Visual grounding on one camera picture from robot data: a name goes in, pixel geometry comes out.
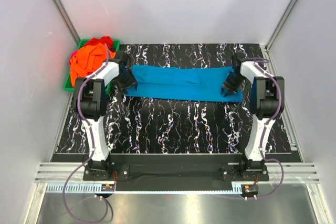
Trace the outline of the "blue t shirt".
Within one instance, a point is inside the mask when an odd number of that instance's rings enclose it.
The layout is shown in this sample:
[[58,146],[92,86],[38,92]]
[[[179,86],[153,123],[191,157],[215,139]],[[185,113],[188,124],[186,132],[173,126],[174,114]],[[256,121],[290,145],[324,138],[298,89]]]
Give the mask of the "blue t shirt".
[[224,96],[221,94],[232,67],[191,68],[156,67],[134,65],[132,72],[137,87],[127,89],[127,96],[154,99],[203,101],[203,102],[242,102],[243,93]]

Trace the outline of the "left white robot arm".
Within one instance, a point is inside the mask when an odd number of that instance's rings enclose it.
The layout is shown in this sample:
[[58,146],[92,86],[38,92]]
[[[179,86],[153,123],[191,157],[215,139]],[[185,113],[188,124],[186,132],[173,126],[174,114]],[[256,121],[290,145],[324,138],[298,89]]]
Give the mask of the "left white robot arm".
[[110,151],[104,133],[104,117],[107,112],[106,86],[114,82],[117,88],[127,94],[129,88],[138,83],[132,72],[131,58],[124,51],[116,51],[96,71],[75,80],[73,105],[85,126],[89,143],[89,157],[84,161],[86,172],[96,174],[103,180],[113,175]]

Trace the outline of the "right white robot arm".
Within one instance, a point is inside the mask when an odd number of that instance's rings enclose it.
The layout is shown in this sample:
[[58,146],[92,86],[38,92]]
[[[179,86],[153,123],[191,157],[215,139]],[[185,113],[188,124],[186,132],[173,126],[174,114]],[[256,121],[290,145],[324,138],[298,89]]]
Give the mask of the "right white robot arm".
[[253,125],[249,142],[237,167],[239,176],[250,180],[265,168],[265,151],[268,137],[276,119],[284,110],[285,80],[264,70],[263,58],[245,58],[240,51],[232,56],[232,70],[222,85],[221,94],[229,97],[238,93],[243,81],[252,84],[249,111]]

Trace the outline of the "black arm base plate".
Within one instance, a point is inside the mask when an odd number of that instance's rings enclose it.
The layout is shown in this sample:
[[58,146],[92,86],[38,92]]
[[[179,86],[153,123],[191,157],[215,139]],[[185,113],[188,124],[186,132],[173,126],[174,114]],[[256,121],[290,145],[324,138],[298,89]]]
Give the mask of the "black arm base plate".
[[89,161],[83,173],[83,179],[88,181],[145,177],[269,180],[265,162],[248,161],[243,154],[111,154],[106,161]]

